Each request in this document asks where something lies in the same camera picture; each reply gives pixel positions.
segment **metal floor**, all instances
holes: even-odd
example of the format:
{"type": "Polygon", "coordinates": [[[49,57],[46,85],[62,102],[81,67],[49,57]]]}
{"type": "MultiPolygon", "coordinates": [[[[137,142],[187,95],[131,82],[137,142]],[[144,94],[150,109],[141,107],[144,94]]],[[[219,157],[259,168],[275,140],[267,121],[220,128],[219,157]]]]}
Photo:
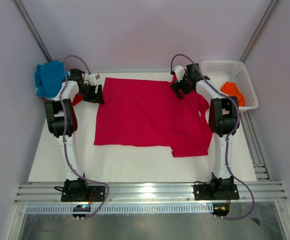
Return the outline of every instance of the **metal floor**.
{"type": "MultiPolygon", "coordinates": [[[[233,202],[228,216],[242,216],[250,207],[249,202],[233,202]]],[[[286,240],[274,202],[257,202],[251,216],[239,221],[220,220],[211,213],[107,214],[73,220],[51,232],[40,230],[71,218],[27,214],[18,240],[286,240]]]]}

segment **blue cloth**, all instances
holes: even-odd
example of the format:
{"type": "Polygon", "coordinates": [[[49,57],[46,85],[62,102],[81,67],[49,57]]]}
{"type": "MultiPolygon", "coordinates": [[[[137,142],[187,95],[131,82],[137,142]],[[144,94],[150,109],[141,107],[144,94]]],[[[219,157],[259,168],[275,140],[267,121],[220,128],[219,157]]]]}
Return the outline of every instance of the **blue cloth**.
{"type": "Polygon", "coordinates": [[[37,65],[35,72],[36,95],[44,98],[55,97],[62,88],[64,78],[64,64],[58,60],[37,65]]]}

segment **white basket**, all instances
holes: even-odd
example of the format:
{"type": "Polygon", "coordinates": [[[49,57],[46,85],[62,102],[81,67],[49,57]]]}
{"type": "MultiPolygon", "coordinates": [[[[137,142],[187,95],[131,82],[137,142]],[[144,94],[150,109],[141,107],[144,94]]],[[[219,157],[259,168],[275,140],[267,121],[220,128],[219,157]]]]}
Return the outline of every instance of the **white basket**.
{"type": "Polygon", "coordinates": [[[245,98],[245,106],[239,107],[241,113],[259,106],[249,73],[241,61],[208,60],[202,61],[200,67],[201,73],[208,76],[219,90],[227,81],[236,83],[245,98]]]}

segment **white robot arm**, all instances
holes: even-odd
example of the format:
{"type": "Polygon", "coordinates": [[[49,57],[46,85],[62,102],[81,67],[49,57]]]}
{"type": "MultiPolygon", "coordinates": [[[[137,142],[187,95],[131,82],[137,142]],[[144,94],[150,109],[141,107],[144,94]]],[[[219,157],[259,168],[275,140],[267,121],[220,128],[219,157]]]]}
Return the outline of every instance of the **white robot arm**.
{"type": "MultiPolygon", "coordinates": [[[[76,147],[76,130],[78,129],[78,122],[72,102],[77,94],[82,95],[83,100],[90,103],[104,104],[104,99],[102,85],[97,86],[95,84],[84,84],[83,76],[84,72],[81,70],[71,69],[70,76],[67,78],[67,85],[63,82],[57,96],[52,101],[45,102],[44,105],[48,130],[57,138],[66,167],[66,180],[64,182],[64,187],[55,187],[56,190],[62,192],[62,202],[88,201],[91,194],[88,183],[84,179],[78,178],[78,176],[72,172],[73,169],[79,176],[84,176],[84,171],[79,161],[76,147]],[[60,97],[62,97],[66,111],[66,120],[60,97]],[[63,139],[65,124],[67,127],[63,139]],[[70,160],[72,169],[69,167],[67,159],[70,160]]],[[[90,80],[93,80],[95,78],[97,79],[98,75],[91,74],[90,76],[90,80]]]]}
{"type": "MultiPolygon", "coordinates": [[[[179,99],[183,98],[180,90],[185,95],[196,91],[209,103],[208,125],[215,139],[215,164],[210,181],[211,193],[214,198],[220,197],[221,199],[226,199],[226,195],[230,193],[231,199],[237,199],[239,198],[238,194],[235,196],[235,193],[238,192],[237,186],[227,168],[227,163],[229,169],[232,168],[232,144],[236,131],[228,138],[227,134],[234,129],[239,113],[234,104],[224,97],[225,94],[220,95],[213,90],[215,87],[207,76],[204,77],[206,81],[203,80],[203,76],[197,71],[198,67],[198,64],[196,66],[190,64],[186,66],[187,71],[185,71],[182,66],[176,66],[172,74],[176,76],[177,80],[170,87],[179,99]]],[[[230,98],[238,105],[237,97],[230,96],[230,98]]],[[[195,199],[201,200],[199,196],[195,196],[195,199]]]]}

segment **white wall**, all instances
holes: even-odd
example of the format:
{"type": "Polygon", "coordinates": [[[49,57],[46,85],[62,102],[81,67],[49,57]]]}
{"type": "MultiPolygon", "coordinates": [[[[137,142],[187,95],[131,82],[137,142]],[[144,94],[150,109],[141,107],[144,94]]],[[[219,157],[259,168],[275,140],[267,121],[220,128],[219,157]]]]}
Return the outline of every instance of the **white wall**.
{"type": "Polygon", "coordinates": [[[23,0],[54,59],[76,54],[101,72],[166,70],[177,53],[238,60],[269,2],[23,0]]]}
{"type": "Polygon", "coordinates": [[[11,0],[0,0],[0,239],[27,180],[44,119],[35,96],[36,64],[45,60],[11,0]]]}
{"type": "Polygon", "coordinates": [[[281,1],[246,66],[259,101],[252,118],[290,201],[290,0],[281,1]]]}

